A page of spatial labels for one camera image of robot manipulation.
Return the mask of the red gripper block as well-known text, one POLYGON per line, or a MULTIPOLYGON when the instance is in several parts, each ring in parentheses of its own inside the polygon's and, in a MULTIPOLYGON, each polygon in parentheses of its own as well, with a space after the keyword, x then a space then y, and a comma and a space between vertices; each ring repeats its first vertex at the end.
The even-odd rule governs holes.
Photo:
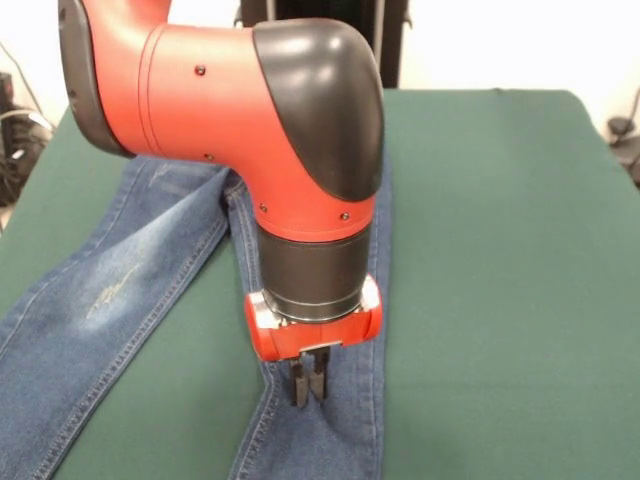
POLYGON ((262 290, 245 296, 244 310, 258 358, 262 361, 291 359, 291 404, 298 409, 307 405, 309 380, 303 363, 297 356, 314 350, 310 388, 317 401, 324 401, 328 395, 331 351, 319 348, 333 345, 347 347, 372 340, 383 326, 382 295, 370 274, 365 277, 356 310, 339 319, 328 322, 289 320, 268 307, 262 290))

